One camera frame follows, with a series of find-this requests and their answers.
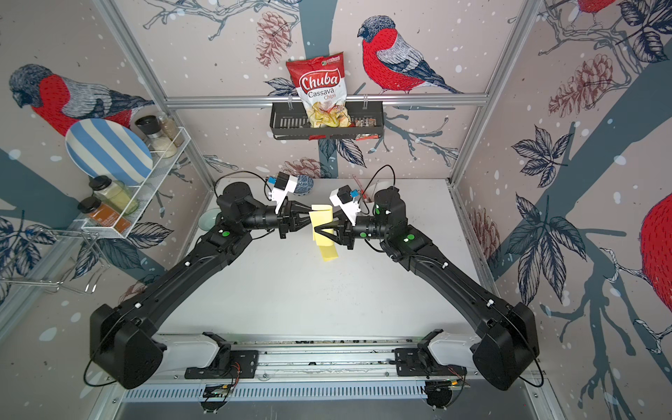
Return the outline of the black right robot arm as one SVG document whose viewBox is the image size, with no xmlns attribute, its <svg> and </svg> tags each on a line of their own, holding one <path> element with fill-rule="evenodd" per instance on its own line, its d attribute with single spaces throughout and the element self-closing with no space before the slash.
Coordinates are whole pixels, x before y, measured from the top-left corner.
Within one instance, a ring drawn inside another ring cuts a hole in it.
<svg viewBox="0 0 672 420">
<path fill-rule="evenodd" d="M 334 218 L 314 232 L 348 249 L 358 239 L 380 241 L 384 254 L 425 280 L 465 318 L 479 337 L 470 348 L 476 369 L 498 390 L 508 390 L 540 354 L 530 308 L 511 306 L 443 255 L 427 234 L 409 223 L 398 188 L 380 190 L 374 198 L 370 214 L 362 215 L 350 187 L 332 191 Z"/>
</svg>

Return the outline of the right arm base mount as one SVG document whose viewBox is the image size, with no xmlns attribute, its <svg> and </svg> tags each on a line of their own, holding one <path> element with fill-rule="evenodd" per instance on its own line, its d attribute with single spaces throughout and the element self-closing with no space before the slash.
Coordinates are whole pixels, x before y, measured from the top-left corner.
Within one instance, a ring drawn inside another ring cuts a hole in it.
<svg viewBox="0 0 672 420">
<path fill-rule="evenodd" d="M 430 342 L 444 332 L 435 329 L 418 342 L 415 348 L 396 348 L 394 364 L 400 377 L 456 376 L 463 378 L 467 369 L 458 365 L 438 362 L 430 353 Z"/>
</svg>

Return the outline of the yellow square paper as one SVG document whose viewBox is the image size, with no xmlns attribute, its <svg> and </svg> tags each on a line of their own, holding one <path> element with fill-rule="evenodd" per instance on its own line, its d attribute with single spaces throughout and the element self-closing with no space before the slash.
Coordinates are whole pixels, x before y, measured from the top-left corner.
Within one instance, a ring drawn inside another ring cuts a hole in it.
<svg viewBox="0 0 672 420">
<path fill-rule="evenodd" d="M 320 250 L 320 255 L 324 262 L 330 262 L 339 257 L 335 243 L 332 240 L 320 236 L 316 243 L 319 247 L 318 249 Z"/>
<path fill-rule="evenodd" d="M 312 205 L 309 216 L 311 219 L 311 226 L 313 228 L 313 241 L 318 247 L 330 247 L 334 245 L 334 241 L 322 236 L 315 231 L 317 227 L 325 225 L 333 221 L 333 207 L 330 205 Z"/>
</svg>

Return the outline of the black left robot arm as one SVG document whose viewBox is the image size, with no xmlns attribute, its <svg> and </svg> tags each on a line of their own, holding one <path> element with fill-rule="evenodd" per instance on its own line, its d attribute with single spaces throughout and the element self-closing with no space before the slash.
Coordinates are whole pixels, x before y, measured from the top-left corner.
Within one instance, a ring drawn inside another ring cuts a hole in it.
<svg viewBox="0 0 672 420">
<path fill-rule="evenodd" d="M 311 208 L 281 197 L 268 206 L 244 182 L 227 185 L 217 198 L 215 225 L 190 253 L 140 294 L 116 307 L 103 304 L 89 321 L 91 362 L 126 390 L 150 379 L 164 359 L 154 335 L 171 313 L 211 276 L 231 265 L 253 241 L 252 231 L 278 231 L 282 238 L 309 225 Z"/>
</svg>

